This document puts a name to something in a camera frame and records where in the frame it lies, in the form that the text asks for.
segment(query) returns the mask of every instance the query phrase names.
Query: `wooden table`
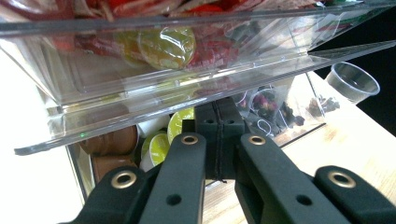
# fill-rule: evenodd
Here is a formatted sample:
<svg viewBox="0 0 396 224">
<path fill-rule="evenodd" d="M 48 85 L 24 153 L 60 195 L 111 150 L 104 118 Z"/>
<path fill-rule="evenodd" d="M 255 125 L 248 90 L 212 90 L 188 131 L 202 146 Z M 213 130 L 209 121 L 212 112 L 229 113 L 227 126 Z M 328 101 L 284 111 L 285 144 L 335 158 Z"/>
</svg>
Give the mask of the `wooden table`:
<svg viewBox="0 0 396 224">
<path fill-rule="evenodd" d="M 283 147 L 304 172 L 336 165 L 360 175 L 396 205 L 396 138 L 355 105 L 310 74 L 318 92 L 336 97 L 341 108 L 326 114 L 326 125 Z M 205 194 L 204 223 L 247 223 L 233 181 L 216 183 Z"/>
</svg>

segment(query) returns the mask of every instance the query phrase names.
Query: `clear plastic cup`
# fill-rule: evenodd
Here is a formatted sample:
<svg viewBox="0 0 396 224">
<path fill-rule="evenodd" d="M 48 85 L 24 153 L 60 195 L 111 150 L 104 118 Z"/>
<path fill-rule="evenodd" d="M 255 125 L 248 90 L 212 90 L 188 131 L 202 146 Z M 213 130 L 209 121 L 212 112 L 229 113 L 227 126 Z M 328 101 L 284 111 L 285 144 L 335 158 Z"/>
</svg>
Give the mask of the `clear plastic cup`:
<svg viewBox="0 0 396 224">
<path fill-rule="evenodd" d="M 354 105 L 380 91 L 378 82 L 352 63 L 333 64 L 325 80 Z"/>
</svg>

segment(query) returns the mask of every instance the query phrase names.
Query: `metal grommet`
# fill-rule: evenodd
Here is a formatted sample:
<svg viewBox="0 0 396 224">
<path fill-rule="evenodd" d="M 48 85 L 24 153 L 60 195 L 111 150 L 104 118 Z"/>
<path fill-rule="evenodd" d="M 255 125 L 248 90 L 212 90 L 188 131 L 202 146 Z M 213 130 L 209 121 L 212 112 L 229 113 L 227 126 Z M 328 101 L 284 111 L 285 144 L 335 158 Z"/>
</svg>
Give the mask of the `metal grommet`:
<svg viewBox="0 0 396 224">
<path fill-rule="evenodd" d="M 248 141 L 251 144 L 254 144 L 254 145 L 257 145 L 257 146 L 261 146 L 261 145 L 265 144 L 265 139 L 263 137 L 257 136 L 257 135 L 250 136 Z"/>
<path fill-rule="evenodd" d="M 329 179 L 337 186 L 347 189 L 356 187 L 356 182 L 352 177 L 339 171 L 331 171 L 328 174 Z"/>
<path fill-rule="evenodd" d="M 193 135 L 187 135 L 184 136 L 183 139 L 181 139 L 181 142 L 185 145 L 194 145 L 198 142 L 198 138 Z"/>
<path fill-rule="evenodd" d="M 111 179 L 111 186 L 115 189 L 126 189 L 136 181 L 136 175 L 131 171 L 121 171 Z"/>
</svg>

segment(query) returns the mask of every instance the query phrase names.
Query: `food item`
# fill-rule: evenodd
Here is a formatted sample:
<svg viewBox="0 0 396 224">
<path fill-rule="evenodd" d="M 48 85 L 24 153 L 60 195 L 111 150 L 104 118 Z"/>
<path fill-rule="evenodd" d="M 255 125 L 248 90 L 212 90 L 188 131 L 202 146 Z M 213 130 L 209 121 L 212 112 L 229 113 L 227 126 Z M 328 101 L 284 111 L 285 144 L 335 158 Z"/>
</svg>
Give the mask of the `food item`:
<svg viewBox="0 0 396 224">
<path fill-rule="evenodd" d="M 250 113 L 250 104 L 252 98 L 254 97 L 253 93 L 257 92 L 257 88 L 240 92 L 236 95 L 233 95 L 233 101 L 235 102 L 236 108 L 239 111 L 239 114 L 246 118 Z"/>
<path fill-rule="evenodd" d="M 74 19 L 73 0 L 2 0 L 0 7 L 16 13 L 18 20 L 54 21 Z M 74 50 L 73 35 L 49 35 L 49 43 L 56 49 Z"/>
<path fill-rule="evenodd" d="M 253 98 L 252 110 L 260 118 L 274 121 L 279 110 L 279 105 L 276 102 L 276 92 L 270 89 L 259 91 Z"/>
<path fill-rule="evenodd" d="M 138 38 L 138 31 L 127 31 L 114 34 L 114 39 L 119 47 L 120 55 L 126 61 L 134 64 L 145 63 L 145 58 L 139 50 Z"/>
<path fill-rule="evenodd" d="M 194 119 L 194 108 L 177 111 L 168 124 L 168 141 L 172 144 L 173 139 L 181 134 L 183 119 Z"/>
<path fill-rule="evenodd" d="M 255 9 L 296 9 L 298 7 L 305 7 L 315 4 L 315 0 L 265 0 L 259 5 L 255 6 Z"/>
<path fill-rule="evenodd" d="M 79 145 L 87 154 L 93 156 L 127 155 L 136 147 L 137 139 L 136 126 L 130 126 L 81 141 Z"/>
<path fill-rule="evenodd" d="M 205 11 L 211 11 L 212 7 L 217 7 L 221 11 L 221 7 L 212 5 L 210 3 L 217 2 L 218 0 L 190 0 L 184 3 L 182 6 L 178 7 L 177 9 L 173 10 L 172 12 L 184 12 L 184 11 L 194 11 L 195 9 L 198 9 L 198 11 L 202 11 L 201 7 L 205 8 Z"/>
<path fill-rule="evenodd" d="M 95 8 L 96 1 L 75 0 L 73 10 L 76 19 L 95 19 L 103 17 L 101 10 Z"/>
<path fill-rule="evenodd" d="M 211 94 L 216 94 L 221 91 L 227 91 L 230 89 L 235 89 L 240 85 L 240 83 L 231 80 L 230 77 L 220 77 L 217 82 L 213 83 L 202 83 L 201 88 L 194 93 L 199 96 L 207 96 Z"/>
<path fill-rule="evenodd" d="M 122 156 L 91 156 L 92 170 L 95 183 L 99 183 L 102 178 L 110 171 L 121 167 L 121 166 L 133 166 L 136 165 L 131 161 L 130 155 Z"/>
<path fill-rule="evenodd" d="M 148 171 L 165 160 L 170 145 L 166 133 L 155 135 L 149 144 L 149 150 L 140 162 L 140 169 Z"/>
<path fill-rule="evenodd" d="M 283 102 L 282 106 L 280 107 L 279 114 L 282 117 L 282 122 L 276 123 L 279 127 L 286 125 L 286 127 L 291 128 L 293 124 L 296 124 L 297 126 L 304 125 L 305 119 L 301 116 L 294 116 L 293 109 L 290 108 L 285 102 Z"/>
<path fill-rule="evenodd" d="M 309 111 L 309 113 L 315 117 L 321 117 L 323 116 L 322 113 L 327 113 L 334 111 L 336 109 L 340 108 L 340 103 L 336 101 L 335 98 L 329 97 L 325 98 L 322 96 L 319 96 L 318 99 L 312 98 L 311 101 L 309 102 L 309 106 L 306 109 Z"/>
<path fill-rule="evenodd" d="M 142 152 L 141 152 L 141 155 L 140 155 L 140 159 L 143 160 L 143 157 L 146 155 L 146 153 L 149 152 L 149 145 L 150 145 L 150 143 L 151 143 L 151 140 L 154 138 L 154 136 L 156 136 L 156 135 L 159 134 L 159 133 L 166 133 L 166 131 L 158 131 L 158 132 L 156 132 L 156 133 L 150 134 L 150 135 L 145 139 L 145 141 L 143 142 L 143 145 L 142 145 Z"/>
<path fill-rule="evenodd" d="M 76 48 L 97 55 L 120 57 L 120 48 L 113 34 L 76 35 Z"/>
<path fill-rule="evenodd" d="M 182 0 L 111 0 L 115 17 L 155 16 L 177 8 Z"/>
<path fill-rule="evenodd" d="M 216 5 L 212 5 L 212 4 L 205 4 L 205 5 L 201 5 L 198 7 L 194 7 L 190 10 L 188 10 L 189 12 L 222 12 L 223 9 L 221 7 L 218 7 Z"/>
<path fill-rule="evenodd" d="M 192 59 L 196 43 L 189 27 L 165 27 L 140 32 L 140 53 L 157 69 L 182 69 Z"/>
<path fill-rule="evenodd" d="M 218 5 L 227 11 L 245 11 L 257 6 L 263 0 L 220 0 Z"/>
<path fill-rule="evenodd" d="M 187 69 L 208 69 L 220 67 L 234 62 L 238 55 L 238 48 L 233 41 L 226 38 L 211 40 L 204 38 L 197 41 L 197 48 Z"/>
</svg>

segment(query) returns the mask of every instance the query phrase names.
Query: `clear plastic container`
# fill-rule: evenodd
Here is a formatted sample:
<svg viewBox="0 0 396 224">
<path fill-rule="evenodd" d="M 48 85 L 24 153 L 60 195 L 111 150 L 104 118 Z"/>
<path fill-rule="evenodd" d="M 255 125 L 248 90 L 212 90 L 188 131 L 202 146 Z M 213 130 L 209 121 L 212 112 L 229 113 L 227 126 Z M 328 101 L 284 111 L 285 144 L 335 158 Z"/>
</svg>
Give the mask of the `clear plastic container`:
<svg viewBox="0 0 396 224">
<path fill-rule="evenodd" d="M 395 5 L 0 22 L 1 49 L 35 82 L 48 111 L 50 139 L 16 145 L 16 153 L 76 143 L 393 47 L 309 52 Z"/>
<path fill-rule="evenodd" d="M 293 140 L 311 133 L 324 124 L 324 114 L 320 112 L 316 113 L 320 111 L 319 105 L 312 105 L 311 103 L 312 101 L 316 101 L 316 96 L 313 92 L 310 80 L 308 74 L 301 74 L 265 86 L 260 86 L 253 90 L 240 92 L 233 95 L 232 98 L 251 133 L 269 136 L 273 138 L 280 147 L 283 147 Z M 265 108 L 262 108 L 262 104 L 254 105 L 255 101 L 258 99 L 258 95 L 265 95 L 267 97 L 268 101 L 265 101 Z M 264 110 L 267 113 L 257 113 L 257 107 L 261 107 L 261 111 Z M 127 156 L 131 164 L 140 167 L 140 169 L 144 171 L 157 165 L 158 161 L 162 161 L 163 158 L 166 157 L 169 144 L 172 143 L 174 134 L 181 133 L 182 120 L 193 118 L 194 110 L 193 108 L 188 108 L 176 112 L 171 119 L 169 119 L 169 117 L 166 119 L 170 121 L 169 125 L 167 125 L 167 130 L 162 129 L 163 125 L 153 126 L 154 129 L 152 131 L 155 132 L 149 136 L 141 135 L 140 142 L 142 142 L 142 144 L 138 145 L 138 147 Z M 101 166 L 107 167 L 109 164 L 118 166 L 124 165 L 123 162 L 113 161 L 114 155 L 103 156 L 102 160 L 107 161 L 107 163 L 100 164 L 98 163 L 97 156 L 87 150 L 86 146 L 86 140 L 68 146 L 72 162 L 76 167 L 78 182 L 83 191 L 83 195 L 89 195 L 95 183 L 97 183 L 97 178 L 93 178 L 93 176 L 98 173 L 98 170 L 104 170 L 104 168 L 100 168 Z M 94 146 L 95 151 L 108 151 L 108 146 L 106 144 L 103 144 L 102 148 L 99 145 Z M 123 156 L 124 154 L 119 153 L 119 161 L 122 161 Z"/>
</svg>

